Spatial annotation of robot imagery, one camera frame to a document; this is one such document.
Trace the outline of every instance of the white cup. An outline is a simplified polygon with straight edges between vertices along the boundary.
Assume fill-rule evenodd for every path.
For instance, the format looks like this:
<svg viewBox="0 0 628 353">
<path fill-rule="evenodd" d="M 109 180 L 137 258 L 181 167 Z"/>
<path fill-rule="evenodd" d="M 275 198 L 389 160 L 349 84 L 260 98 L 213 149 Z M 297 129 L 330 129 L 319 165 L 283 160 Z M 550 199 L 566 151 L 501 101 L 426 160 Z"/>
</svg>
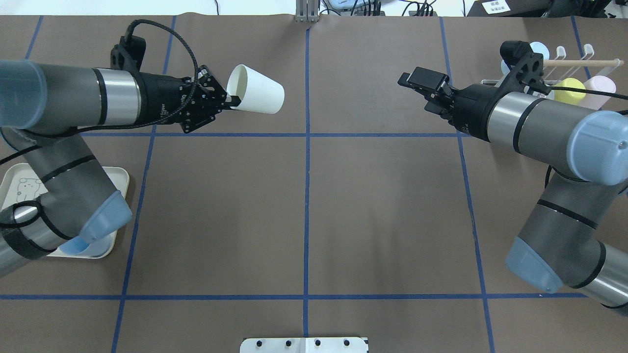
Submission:
<svg viewBox="0 0 628 353">
<path fill-rule="evenodd" d="M 242 101 L 233 109 L 266 114 L 278 112 L 285 97 L 283 86 L 244 65 L 236 66 L 231 73 L 227 93 Z"/>
</svg>

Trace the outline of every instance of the table surface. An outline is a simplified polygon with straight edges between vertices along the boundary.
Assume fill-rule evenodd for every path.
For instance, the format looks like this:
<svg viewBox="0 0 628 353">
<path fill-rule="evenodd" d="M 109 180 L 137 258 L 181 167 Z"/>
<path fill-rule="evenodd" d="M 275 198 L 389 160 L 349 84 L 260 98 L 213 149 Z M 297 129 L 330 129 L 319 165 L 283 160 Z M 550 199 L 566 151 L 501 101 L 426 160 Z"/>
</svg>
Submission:
<svg viewBox="0 0 628 353">
<path fill-rule="evenodd" d="M 107 67 L 133 18 L 3 16 L 2 58 Z M 149 18 L 223 83 L 240 63 L 282 83 L 284 107 L 223 112 L 188 135 L 85 134 L 103 165 L 129 172 L 134 219 L 101 260 L 42 259 L 0 279 L 1 351 L 237 352 L 246 337 L 358 335 L 378 353 L 625 352 L 624 318 L 569 288 L 538 293 L 504 266 L 546 166 L 457 133 L 396 82 L 418 65 L 457 87 L 497 79 L 504 40 L 622 57 L 625 36 L 597 33 L 627 22 Z M 136 35 L 143 71 L 190 74 L 167 33 Z M 628 70 L 611 77 L 628 92 Z M 597 230 L 622 251 L 627 207 L 619 197 Z"/>
</svg>

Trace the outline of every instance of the barcode sticker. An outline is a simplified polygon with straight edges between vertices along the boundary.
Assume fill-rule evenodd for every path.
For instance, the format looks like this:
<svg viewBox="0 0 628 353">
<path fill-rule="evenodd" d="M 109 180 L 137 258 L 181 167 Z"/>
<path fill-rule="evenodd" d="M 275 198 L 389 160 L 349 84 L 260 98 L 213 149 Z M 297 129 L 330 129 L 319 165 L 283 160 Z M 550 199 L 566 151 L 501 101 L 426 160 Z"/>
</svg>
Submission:
<svg viewBox="0 0 628 353">
<path fill-rule="evenodd" d="M 482 5 L 484 6 L 487 14 L 505 13 L 506 11 L 510 11 L 506 0 L 487 1 L 486 3 L 482 3 Z"/>
</svg>

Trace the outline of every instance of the robotic arm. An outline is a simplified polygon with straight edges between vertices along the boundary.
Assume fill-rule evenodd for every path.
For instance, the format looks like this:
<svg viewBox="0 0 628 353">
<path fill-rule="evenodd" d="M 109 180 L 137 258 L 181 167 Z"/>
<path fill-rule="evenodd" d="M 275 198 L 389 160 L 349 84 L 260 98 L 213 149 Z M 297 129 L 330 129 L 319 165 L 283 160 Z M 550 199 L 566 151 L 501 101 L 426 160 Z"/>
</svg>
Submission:
<svg viewBox="0 0 628 353">
<path fill-rule="evenodd" d="M 140 23 L 181 41 L 194 78 L 139 71 L 146 42 L 133 29 Z M 173 123 L 190 133 L 224 109 L 274 114 L 283 99 L 281 85 L 243 65 L 225 90 L 205 65 L 197 67 L 183 38 L 148 20 L 131 23 L 111 51 L 110 69 L 0 60 L 0 133 L 48 189 L 0 212 L 0 277 L 59 246 L 78 254 L 131 220 L 124 197 L 78 133 Z"/>
<path fill-rule="evenodd" d="M 512 70 L 499 87 L 458 90 L 447 75 L 421 67 L 398 84 L 423 95 L 425 110 L 457 130 L 553 166 L 506 266 L 542 291 L 567 285 L 628 316 L 628 254 L 593 238 L 628 187 L 628 119 L 535 97 L 551 90 L 541 78 L 542 55 L 521 41 L 504 42 L 500 54 Z"/>
</svg>

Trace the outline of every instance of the white tray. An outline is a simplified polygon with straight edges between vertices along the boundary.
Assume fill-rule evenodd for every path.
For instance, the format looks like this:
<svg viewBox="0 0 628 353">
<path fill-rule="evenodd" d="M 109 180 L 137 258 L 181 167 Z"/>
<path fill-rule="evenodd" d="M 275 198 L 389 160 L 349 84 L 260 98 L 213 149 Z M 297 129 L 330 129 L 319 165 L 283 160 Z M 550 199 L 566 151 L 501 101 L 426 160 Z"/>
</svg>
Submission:
<svg viewBox="0 0 628 353">
<path fill-rule="evenodd" d="M 113 166 L 104 166 L 102 169 L 105 170 L 109 179 L 114 184 L 114 186 L 120 190 L 123 197 L 126 197 L 127 189 L 129 188 L 129 173 L 126 172 L 123 168 L 113 167 Z M 35 172 L 31 169 L 30 165 L 27 163 L 18 163 L 6 172 L 4 178 L 2 180 L 2 184 L 0 184 L 0 198 L 4 200 L 2 204 L 2 209 L 9 207 L 12 204 L 15 204 L 20 201 L 25 200 L 34 200 L 37 196 L 48 192 L 46 187 L 42 184 L 41 180 L 37 177 Z M 107 251 L 100 256 L 84 256 L 81 254 L 78 255 L 68 255 L 63 251 L 57 249 L 56 251 L 50 253 L 48 256 L 58 257 L 58 258 L 79 258 L 79 259 L 100 259 L 107 256 L 111 249 L 114 248 L 114 243 L 116 241 L 117 231 L 108 234 L 101 240 L 90 244 L 89 247 L 85 250 L 87 252 L 92 246 L 101 246 L 101 242 L 105 242 L 108 244 Z"/>
</svg>

